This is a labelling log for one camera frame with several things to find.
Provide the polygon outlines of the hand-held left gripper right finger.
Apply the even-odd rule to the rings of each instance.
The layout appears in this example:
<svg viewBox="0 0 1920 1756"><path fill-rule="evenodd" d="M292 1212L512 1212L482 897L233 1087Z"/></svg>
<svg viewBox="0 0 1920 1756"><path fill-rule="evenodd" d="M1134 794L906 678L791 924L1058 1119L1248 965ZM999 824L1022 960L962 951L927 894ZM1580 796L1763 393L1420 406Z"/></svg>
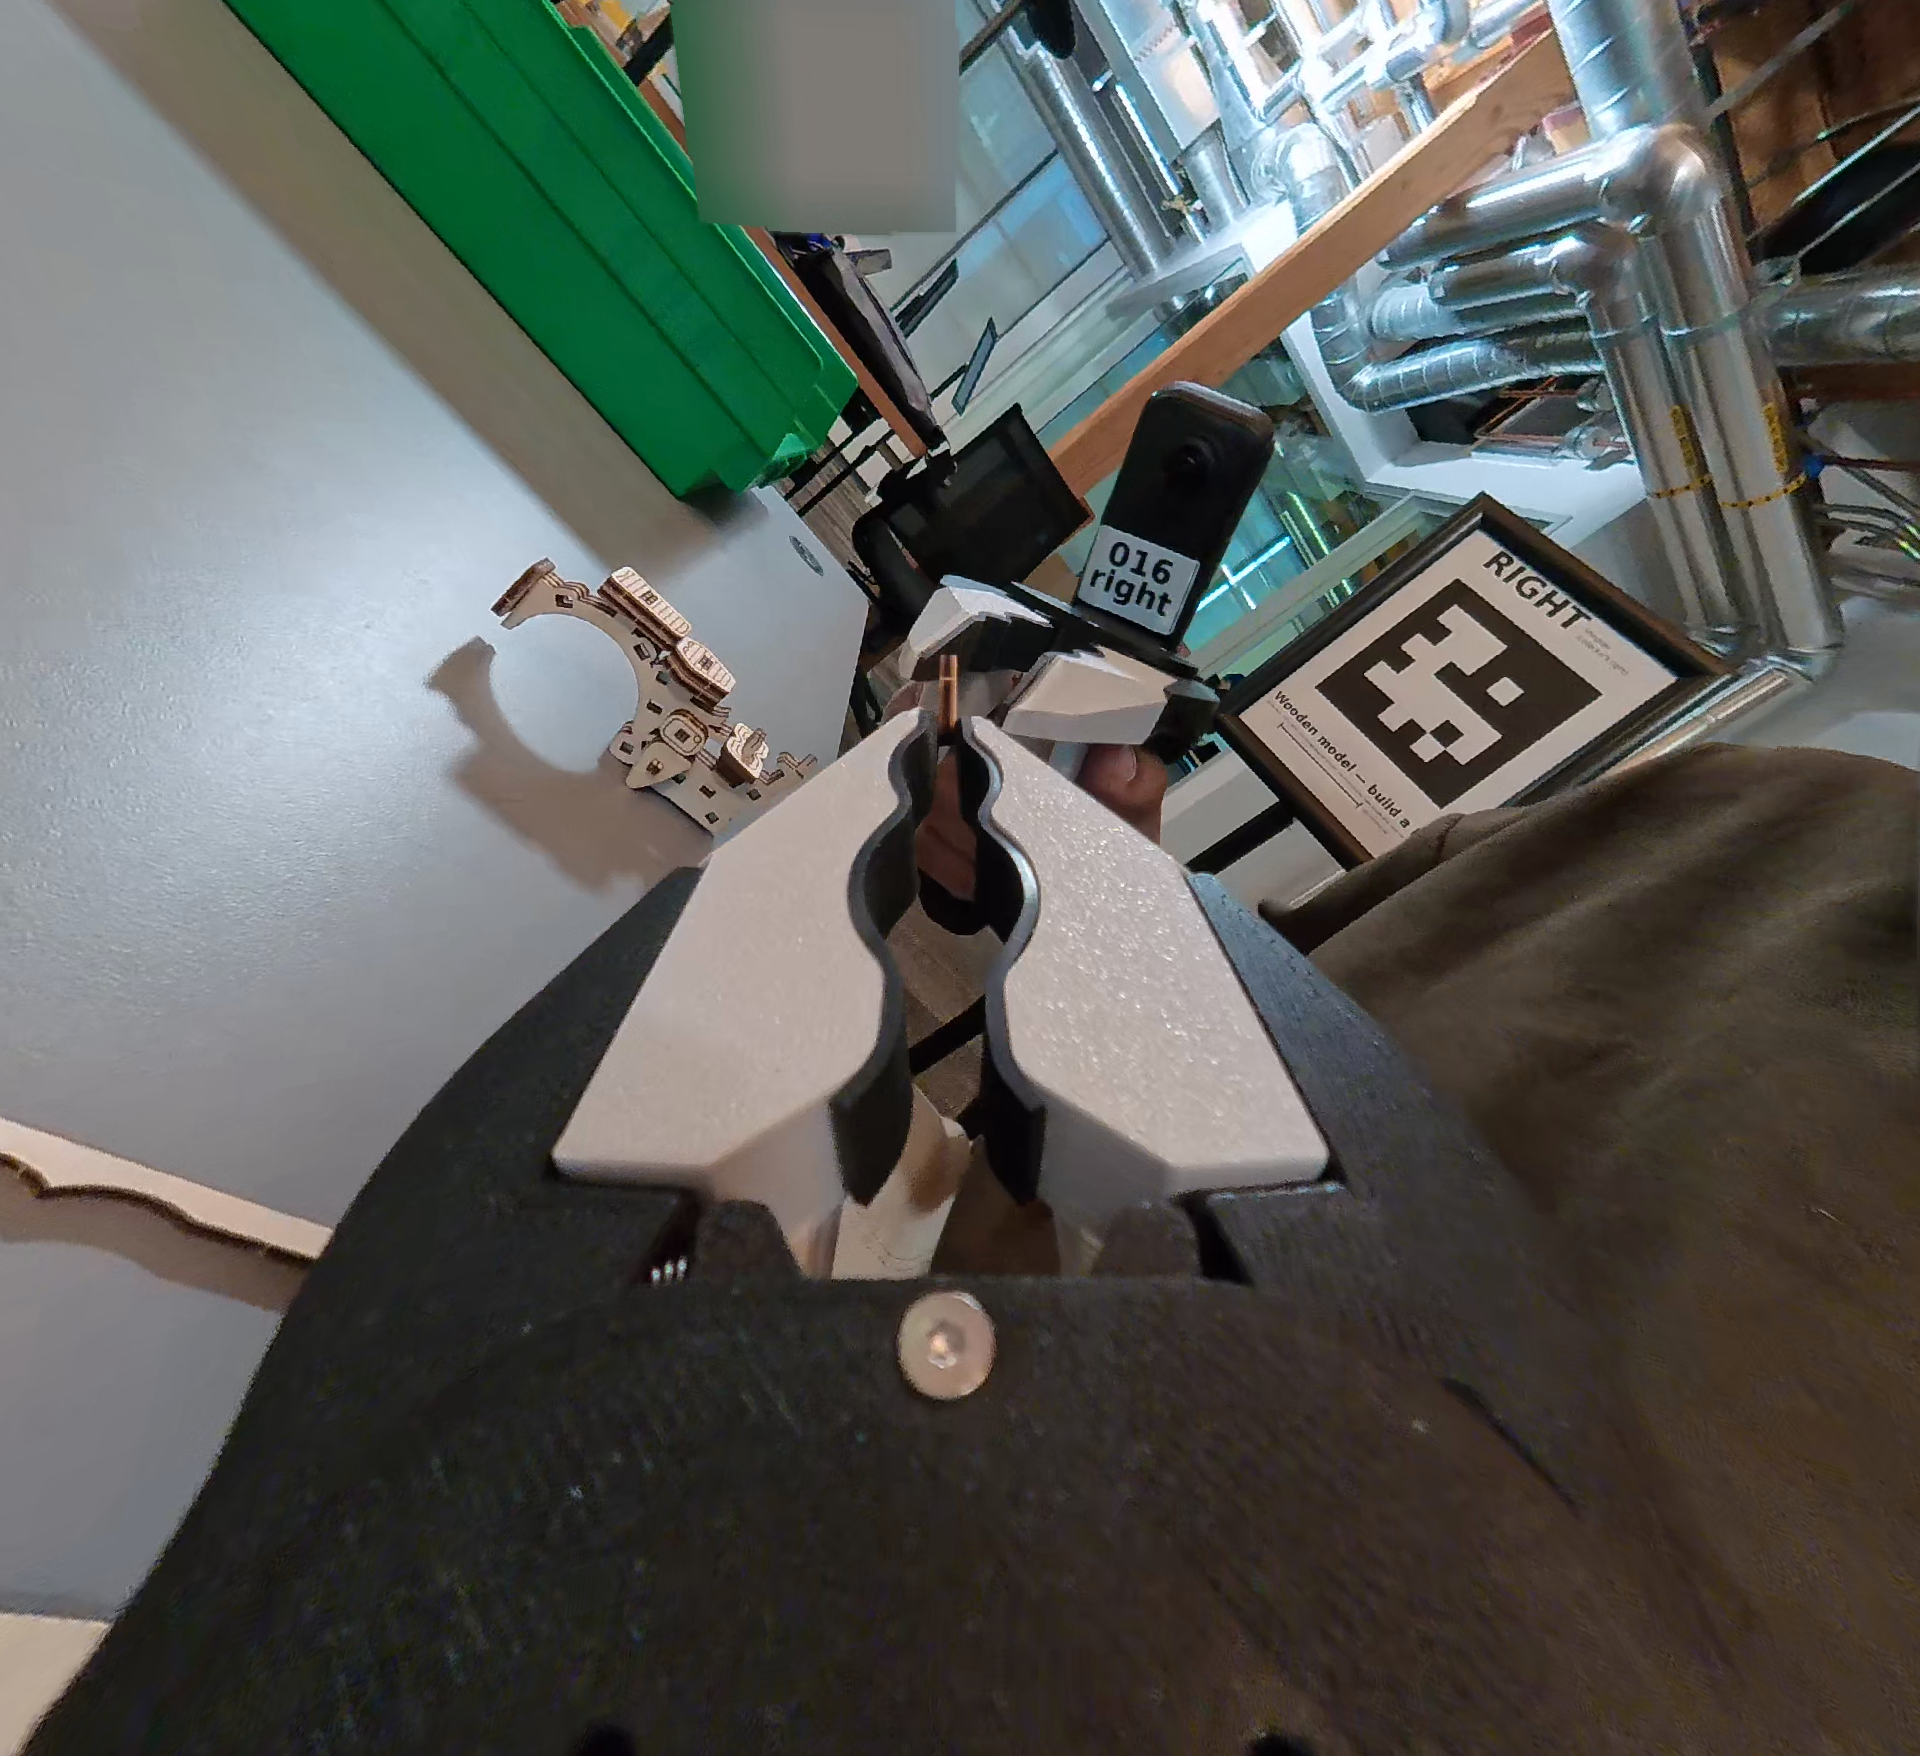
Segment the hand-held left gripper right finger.
<svg viewBox="0 0 1920 1756"><path fill-rule="evenodd" d="M1017 1202L1304 1187L1331 1147L1182 862L965 721L988 970L979 1133Z"/></svg>

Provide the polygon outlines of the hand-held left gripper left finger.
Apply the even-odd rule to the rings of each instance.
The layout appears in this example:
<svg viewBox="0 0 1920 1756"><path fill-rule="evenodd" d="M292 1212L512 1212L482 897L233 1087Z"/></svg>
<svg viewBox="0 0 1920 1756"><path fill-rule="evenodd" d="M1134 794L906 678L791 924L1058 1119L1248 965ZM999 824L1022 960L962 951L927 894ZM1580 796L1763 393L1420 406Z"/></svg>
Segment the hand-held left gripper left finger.
<svg viewBox="0 0 1920 1756"><path fill-rule="evenodd" d="M707 859L554 1146L564 1176L761 1204L832 1273L914 1112L887 932L930 796L933 719L895 716Z"/></svg>

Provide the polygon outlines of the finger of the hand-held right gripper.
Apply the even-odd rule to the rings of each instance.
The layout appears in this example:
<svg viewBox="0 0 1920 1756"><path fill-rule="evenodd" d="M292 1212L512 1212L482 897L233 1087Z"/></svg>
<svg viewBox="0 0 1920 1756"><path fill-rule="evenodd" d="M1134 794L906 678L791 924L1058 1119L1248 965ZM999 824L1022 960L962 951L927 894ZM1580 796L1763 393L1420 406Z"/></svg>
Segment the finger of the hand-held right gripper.
<svg viewBox="0 0 1920 1756"><path fill-rule="evenodd" d="M960 716L1027 704L1054 653L1054 621L1010 591L950 578L934 588L898 653L898 710L941 709L941 670L956 670Z"/></svg>
<svg viewBox="0 0 1920 1756"><path fill-rule="evenodd" d="M1162 724L1179 678L1124 654L1044 654L995 716L1039 743L1141 745Z"/></svg>

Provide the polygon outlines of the grey desk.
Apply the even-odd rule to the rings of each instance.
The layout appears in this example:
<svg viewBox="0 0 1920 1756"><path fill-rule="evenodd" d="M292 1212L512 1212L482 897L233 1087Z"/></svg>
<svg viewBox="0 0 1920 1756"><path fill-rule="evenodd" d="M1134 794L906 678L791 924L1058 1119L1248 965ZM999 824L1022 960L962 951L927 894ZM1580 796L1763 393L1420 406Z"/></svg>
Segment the grey desk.
<svg viewBox="0 0 1920 1756"><path fill-rule="evenodd" d="M5 0L5 1119L331 1225L702 837L605 758L634 567L832 759L860 608L673 497L220 0Z"/></svg>

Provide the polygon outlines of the person's right hand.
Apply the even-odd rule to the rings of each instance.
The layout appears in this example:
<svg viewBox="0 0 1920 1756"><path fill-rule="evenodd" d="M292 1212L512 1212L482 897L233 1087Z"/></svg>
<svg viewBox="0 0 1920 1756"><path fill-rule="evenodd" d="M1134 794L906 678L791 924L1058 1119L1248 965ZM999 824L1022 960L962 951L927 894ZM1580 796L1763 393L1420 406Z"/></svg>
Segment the person's right hand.
<svg viewBox="0 0 1920 1756"><path fill-rule="evenodd" d="M1091 743L1075 783L1124 824L1150 841L1162 838L1169 773L1152 751L1135 743Z"/></svg>

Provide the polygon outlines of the small black screen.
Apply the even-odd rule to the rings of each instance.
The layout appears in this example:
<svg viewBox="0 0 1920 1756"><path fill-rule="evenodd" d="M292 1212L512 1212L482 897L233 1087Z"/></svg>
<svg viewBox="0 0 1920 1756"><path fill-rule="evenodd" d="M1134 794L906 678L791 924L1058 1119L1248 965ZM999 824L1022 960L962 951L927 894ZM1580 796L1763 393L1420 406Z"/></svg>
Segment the small black screen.
<svg viewBox="0 0 1920 1756"><path fill-rule="evenodd" d="M886 476L876 505L852 525L852 551L886 617L906 627L941 581L1021 583L1089 519L1012 405L966 445Z"/></svg>

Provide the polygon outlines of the wooden model assembly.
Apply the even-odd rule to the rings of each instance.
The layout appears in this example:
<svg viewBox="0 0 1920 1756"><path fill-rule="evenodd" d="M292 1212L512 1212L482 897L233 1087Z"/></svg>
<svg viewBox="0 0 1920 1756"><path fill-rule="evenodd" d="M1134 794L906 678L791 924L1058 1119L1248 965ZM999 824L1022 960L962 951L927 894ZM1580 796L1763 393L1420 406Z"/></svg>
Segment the wooden model assembly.
<svg viewBox="0 0 1920 1756"><path fill-rule="evenodd" d="M734 719L738 678L691 622L635 569L598 585L569 581L550 558L494 602L504 627L571 617L605 634L635 673L635 716L612 738L635 792L653 792L724 838L820 773L820 758L775 752L767 732Z"/></svg>

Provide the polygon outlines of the wooden beam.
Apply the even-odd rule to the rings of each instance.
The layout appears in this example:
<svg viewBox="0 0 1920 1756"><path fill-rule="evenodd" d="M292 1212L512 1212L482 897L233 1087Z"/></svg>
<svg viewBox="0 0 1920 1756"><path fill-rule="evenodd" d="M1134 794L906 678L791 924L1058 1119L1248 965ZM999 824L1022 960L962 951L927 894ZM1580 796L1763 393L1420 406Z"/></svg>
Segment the wooden beam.
<svg viewBox="0 0 1920 1756"><path fill-rule="evenodd" d="M1051 458L1070 491L1086 496L1117 474L1152 393L1176 380L1223 388L1266 344L1355 279L1391 237L1473 183L1572 100L1572 73L1556 35L1534 39L1461 93L1417 140L1052 445Z"/></svg>

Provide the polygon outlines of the framed marker sign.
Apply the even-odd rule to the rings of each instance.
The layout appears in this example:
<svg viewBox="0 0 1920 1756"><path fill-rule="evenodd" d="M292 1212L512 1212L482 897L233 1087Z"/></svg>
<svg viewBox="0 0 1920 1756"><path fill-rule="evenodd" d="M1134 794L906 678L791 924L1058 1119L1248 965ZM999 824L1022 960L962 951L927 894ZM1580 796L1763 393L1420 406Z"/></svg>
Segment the framed marker sign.
<svg viewBox="0 0 1920 1756"><path fill-rule="evenodd" d="M1227 688L1214 729L1357 868L1602 769L1735 670L1476 496Z"/></svg>

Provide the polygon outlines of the green plastic bin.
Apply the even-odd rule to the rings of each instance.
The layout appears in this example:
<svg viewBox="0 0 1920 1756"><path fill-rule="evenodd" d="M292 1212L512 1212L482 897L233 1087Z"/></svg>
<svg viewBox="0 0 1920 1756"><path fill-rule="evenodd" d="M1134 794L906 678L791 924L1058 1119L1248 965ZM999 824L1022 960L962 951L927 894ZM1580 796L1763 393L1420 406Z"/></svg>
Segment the green plastic bin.
<svg viewBox="0 0 1920 1756"><path fill-rule="evenodd" d="M691 166L602 37L552 0L380 0L447 129L418 206L679 496L746 488L854 393L751 237L702 223Z"/></svg>
<svg viewBox="0 0 1920 1756"><path fill-rule="evenodd" d="M224 0L675 496L799 465L857 378L550 0Z"/></svg>

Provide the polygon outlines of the silver ventilation ducts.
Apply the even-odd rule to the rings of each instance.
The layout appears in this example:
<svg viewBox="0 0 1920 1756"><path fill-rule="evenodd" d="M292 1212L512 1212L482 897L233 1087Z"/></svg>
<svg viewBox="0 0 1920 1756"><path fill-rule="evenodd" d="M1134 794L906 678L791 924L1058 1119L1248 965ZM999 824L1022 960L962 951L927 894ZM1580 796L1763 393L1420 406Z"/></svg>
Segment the silver ventilation ducts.
<svg viewBox="0 0 1920 1756"><path fill-rule="evenodd" d="M1545 0L1589 122L1575 151L1435 198L1380 249L1483 306L1557 293L1589 340L1545 323L1375 357L1357 265L1309 308L1339 400L1389 412L1596 366L1661 525L1695 638L1744 673L1818 678L1845 643L1774 346L1789 368L1915 363L1915 274L1759 286L1704 135L1677 0Z"/></svg>

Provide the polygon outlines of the laser-cut wooden sheet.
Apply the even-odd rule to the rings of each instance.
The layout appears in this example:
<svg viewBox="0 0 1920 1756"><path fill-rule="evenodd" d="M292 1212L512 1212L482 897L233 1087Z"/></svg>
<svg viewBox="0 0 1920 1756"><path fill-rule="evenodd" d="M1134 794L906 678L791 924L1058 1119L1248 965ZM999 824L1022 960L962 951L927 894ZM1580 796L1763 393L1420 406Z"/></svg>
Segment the laser-cut wooden sheet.
<svg viewBox="0 0 1920 1756"><path fill-rule="evenodd" d="M62 1133L3 1121L5 1234L99 1246L165 1279L282 1312L331 1225L129 1159ZM3 1746L26 1751L110 1621L7 1609Z"/></svg>

